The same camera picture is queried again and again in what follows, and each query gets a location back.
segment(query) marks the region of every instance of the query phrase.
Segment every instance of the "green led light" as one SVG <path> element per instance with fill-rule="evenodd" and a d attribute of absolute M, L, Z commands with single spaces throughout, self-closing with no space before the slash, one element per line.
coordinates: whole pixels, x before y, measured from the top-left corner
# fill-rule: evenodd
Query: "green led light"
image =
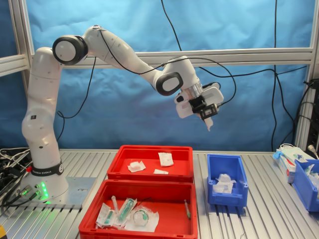
<path fill-rule="evenodd" d="M 47 189 L 46 189 L 46 187 L 45 187 L 45 184 L 44 184 L 43 182 L 41 182 L 41 185 L 42 185 L 42 190 L 43 190 L 44 195 L 45 195 L 45 198 L 43 198 L 43 199 L 47 199 L 47 198 L 49 197 L 49 194 L 48 194 L 48 192 L 47 192 Z"/>

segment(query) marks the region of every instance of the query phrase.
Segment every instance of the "plastic pouch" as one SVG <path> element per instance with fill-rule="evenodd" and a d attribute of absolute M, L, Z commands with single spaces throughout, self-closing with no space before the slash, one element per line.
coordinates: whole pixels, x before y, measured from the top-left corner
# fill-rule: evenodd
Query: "plastic pouch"
<path fill-rule="evenodd" d="M 136 232 L 155 232 L 159 223 L 159 213 L 153 213 L 150 209 L 138 206 L 130 213 L 124 229 Z"/>
<path fill-rule="evenodd" d="M 137 199 L 133 200 L 132 198 L 127 198 L 122 205 L 119 213 L 117 214 L 115 224 L 123 227 L 128 220 L 130 212 L 135 207 Z"/>

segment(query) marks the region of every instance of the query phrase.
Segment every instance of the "blue backdrop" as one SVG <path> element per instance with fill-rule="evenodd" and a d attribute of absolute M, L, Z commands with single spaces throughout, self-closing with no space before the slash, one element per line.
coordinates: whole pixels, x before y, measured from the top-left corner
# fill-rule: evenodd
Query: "blue backdrop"
<path fill-rule="evenodd" d="M 274 45 L 274 0 L 164 0 L 183 50 L 262 48 Z M 309 47 L 314 0 L 278 2 L 277 47 Z M 52 46 L 64 34 L 82 35 L 94 24 L 112 31 L 135 51 L 178 50 L 160 0 L 55 0 L 27 1 L 35 49 Z M 0 2 L 0 23 L 5 27 L 1 55 L 16 54 L 6 1 Z M 301 67 L 278 66 L 278 73 Z M 228 67 L 244 74 L 273 66 Z M 227 75 L 218 67 L 207 68 Z M 196 69 L 203 84 L 221 83 L 225 99 L 234 91 L 230 78 L 214 78 Z M 84 100 L 91 70 L 63 70 L 57 110 L 74 115 Z M 286 108 L 295 115 L 302 96 L 306 69 L 280 75 Z M 122 144 L 189 145 L 197 150 L 269 151 L 274 119 L 272 72 L 236 78 L 237 94 L 213 118 L 208 132 L 196 116 L 180 119 L 173 96 L 156 93 L 139 76 L 118 69 L 96 69 L 87 102 L 79 115 L 67 119 L 61 148 L 118 148 Z M 275 145 L 292 129 L 276 89 L 278 121 Z M 26 145 L 21 122 L 26 100 L 20 74 L 0 78 L 0 146 Z M 63 120 L 56 117 L 58 136 Z"/>

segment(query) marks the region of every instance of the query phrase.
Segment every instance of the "small package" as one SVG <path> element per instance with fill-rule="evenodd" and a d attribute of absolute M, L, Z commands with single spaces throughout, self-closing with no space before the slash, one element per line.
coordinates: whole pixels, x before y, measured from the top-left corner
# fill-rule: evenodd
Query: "small package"
<path fill-rule="evenodd" d="M 236 183 L 236 180 L 231 180 L 228 174 L 220 174 L 217 184 L 213 185 L 213 192 L 215 193 L 231 193 L 233 190 L 233 184 Z"/>
<path fill-rule="evenodd" d="M 98 227 L 100 227 L 100 228 L 104 227 L 104 222 L 107 218 L 107 215 L 108 215 L 110 209 L 111 208 L 108 205 L 106 205 L 105 203 L 102 204 L 98 218 L 95 222 Z"/>
<path fill-rule="evenodd" d="M 300 163 L 307 163 L 307 159 L 314 159 L 298 147 L 283 147 L 281 152 L 292 162 L 298 160 Z"/>
<path fill-rule="evenodd" d="M 127 198 L 124 204 L 122 205 L 119 213 L 117 214 L 114 224 L 120 227 L 123 227 L 125 223 L 128 221 L 129 215 L 131 211 L 133 210 L 133 208 L 135 207 L 136 203 L 137 203 L 137 199 L 133 200 L 132 198 Z"/>
<path fill-rule="evenodd" d="M 113 223 L 115 222 L 116 219 L 116 213 L 114 210 L 110 210 L 105 221 L 104 221 L 104 226 L 106 227 L 111 227 L 113 226 Z"/>
<path fill-rule="evenodd" d="M 142 171 L 144 169 L 146 169 L 145 165 L 143 164 L 143 162 L 132 162 L 128 165 L 129 170 L 132 173 L 138 172 L 138 171 Z"/>
<path fill-rule="evenodd" d="M 273 158 L 277 162 L 282 174 L 285 176 L 287 183 L 293 183 L 296 171 L 295 162 L 287 159 L 280 151 L 277 151 L 273 155 Z"/>
<path fill-rule="evenodd" d="M 168 167 L 174 165 L 171 153 L 159 153 L 160 165 L 162 167 Z"/>
<path fill-rule="evenodd" d="M 168 172 L 162 171 L 162 170 L 159 170 L 159 169 L 155 169 L 153 174 L 168 174 Z"/>
<path fill-rule="evenodd" d="M 124 229 L 136 232 L 155 232 L 159 223 L 159 213 L 153 213 L 150 209 L 137 206 L 132 210 L 128 222 L 125 224 Z"/>

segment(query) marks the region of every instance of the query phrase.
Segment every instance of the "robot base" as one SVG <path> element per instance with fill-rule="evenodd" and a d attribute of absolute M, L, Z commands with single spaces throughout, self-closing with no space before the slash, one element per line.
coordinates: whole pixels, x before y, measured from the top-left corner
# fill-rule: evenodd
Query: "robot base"
<path fill-rule="evenodd" d="M 38 204 L 38 207 L 45 207 L 48 204 L 56 205 L 56 208 L 80 209 L 87 201 L 91 188 L 95 185 L 96 178 L 65 177 L 69 188 L 62 195 L 48 199 L 45 203 Z"/>
<path fill-rule="evenodd" d="M 90 189 L 94 186 L 96 178 L 88 177 L 64 177 L 63 175 L 51 175 L 48 177 L 37 177 L 28 174 L 21 181 L 20 188 L 23 189 L 27 185 L 32 187 L 32 190 L 18 200 L 18 203 L 24 202 L 37 190 L 40 191 L 38 197 L 34 198 L 25 206 L 34 205 L 37 207 L 46 207 L 48 204 L 56 205 L 57 208 L 82 208 L 86 202 Z M 44 196 L 44 191 L 41 184 L 45 184 L 45 189 L 48 192 L 48 197 Z"/>

